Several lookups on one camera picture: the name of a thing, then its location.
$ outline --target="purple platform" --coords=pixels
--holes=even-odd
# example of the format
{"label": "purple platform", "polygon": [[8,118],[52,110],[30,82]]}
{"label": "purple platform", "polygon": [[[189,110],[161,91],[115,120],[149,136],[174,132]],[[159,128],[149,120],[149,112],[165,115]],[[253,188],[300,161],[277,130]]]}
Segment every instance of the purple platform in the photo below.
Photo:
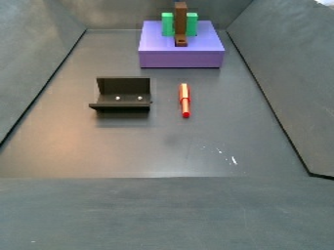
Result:
{"label": "purple platform", "polygon": [[189,47],[175,47],[174,37],[162,35],[162,21],[145,21],[139,42],[141,67],[221,67],[225,47],[211,21],[199,21]]}

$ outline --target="green block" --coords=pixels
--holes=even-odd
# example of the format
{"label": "green block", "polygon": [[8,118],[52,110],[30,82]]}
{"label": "green block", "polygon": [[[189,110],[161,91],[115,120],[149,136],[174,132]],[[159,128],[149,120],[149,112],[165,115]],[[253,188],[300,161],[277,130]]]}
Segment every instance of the green block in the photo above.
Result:
{"label": "green block", "polygon": [[174,36],[174,14],[162,13],[162,35]]}
{"label": "green block", "polygon": [[198,23],[198,14],[187,13],[187,36],[197,36],[197,23]]}

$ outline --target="red marker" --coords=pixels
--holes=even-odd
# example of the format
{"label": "red marker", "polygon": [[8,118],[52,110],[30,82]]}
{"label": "red marker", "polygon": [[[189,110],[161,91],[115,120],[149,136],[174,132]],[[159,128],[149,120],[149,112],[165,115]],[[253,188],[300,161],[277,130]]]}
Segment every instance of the red marker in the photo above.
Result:
{"label": "red marker", "polygon": [[183,117],[191,116],[191,90],[187,83],[181,84],[181,104],[183,109]]}

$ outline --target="brown block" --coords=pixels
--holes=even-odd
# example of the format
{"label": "brown block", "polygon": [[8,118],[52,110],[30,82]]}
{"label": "brown block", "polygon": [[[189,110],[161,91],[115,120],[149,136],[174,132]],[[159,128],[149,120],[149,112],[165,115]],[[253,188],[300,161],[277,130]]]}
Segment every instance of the brown block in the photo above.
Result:
{"label": "brown block", "polygon": [[175,34],[175,46],[177,47],[187,47],[189,42],[187,42],[187,36],[185,34]]}
{"label": "brown block", "polygon": [[186,34],[187,30],[187,4],[186,2],[175,2],[175,34]]}

